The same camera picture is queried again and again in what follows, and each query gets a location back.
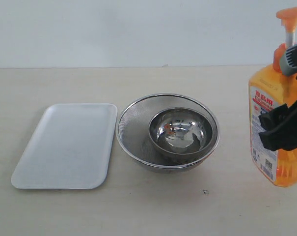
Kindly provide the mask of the orange pump soap bottle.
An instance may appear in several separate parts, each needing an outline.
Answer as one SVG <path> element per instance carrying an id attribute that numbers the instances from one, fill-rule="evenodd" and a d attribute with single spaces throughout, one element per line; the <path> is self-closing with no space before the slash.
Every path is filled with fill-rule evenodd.
<path id="1" fill-rule="evenodd" d="M 256 167 L 274 185 L 297 183 L 297 7 L 276 14 L 285 42 L 273 62 L 248 82 L 250 151 Z"/>

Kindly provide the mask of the small stainless steel bowl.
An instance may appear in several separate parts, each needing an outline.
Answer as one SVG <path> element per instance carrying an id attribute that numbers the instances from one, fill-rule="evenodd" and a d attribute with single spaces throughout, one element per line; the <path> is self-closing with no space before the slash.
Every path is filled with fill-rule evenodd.
<path id="1" fill-rule="evenodd" d="M 214 136 L 214 128 L 203 114 L 183 107 L 155 114 L 149 122 L 148 132 L 159 153 L 178 159 L 198 155 Z"/>

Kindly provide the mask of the steel mesh colander bowl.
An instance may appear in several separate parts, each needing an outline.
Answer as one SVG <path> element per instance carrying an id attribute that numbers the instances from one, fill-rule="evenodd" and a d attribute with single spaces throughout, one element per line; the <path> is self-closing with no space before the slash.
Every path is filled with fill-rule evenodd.
<path id="1" fill-rule="evenodd" d="M 148 132 L 150 120 L 160 111 L 174 107 L 196 110 L 213 126 L 213 139 L 198 155 L 183 159 L 171 158 L 153 147 Z M 213 112 L 201 102 L 180 94 L 157 93 L 140 98 L 123 110 L 116 123 L 116 136 L 125 153 L 139 165 L 153 172 L 168 174 L 188 171 L 204 162 L 219 143 L 220 128 Z"/>

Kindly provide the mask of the white rectangular plastic tray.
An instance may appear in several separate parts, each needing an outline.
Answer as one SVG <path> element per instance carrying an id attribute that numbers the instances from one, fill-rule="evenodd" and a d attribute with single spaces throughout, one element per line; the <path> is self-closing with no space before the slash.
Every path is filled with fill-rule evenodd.
<path id="1" fill-rule="evenodd" d="M 60 103 L 48 107 L 11 176 L 17 189 L 89 190 L 106 180 L 117 107 Z"/>

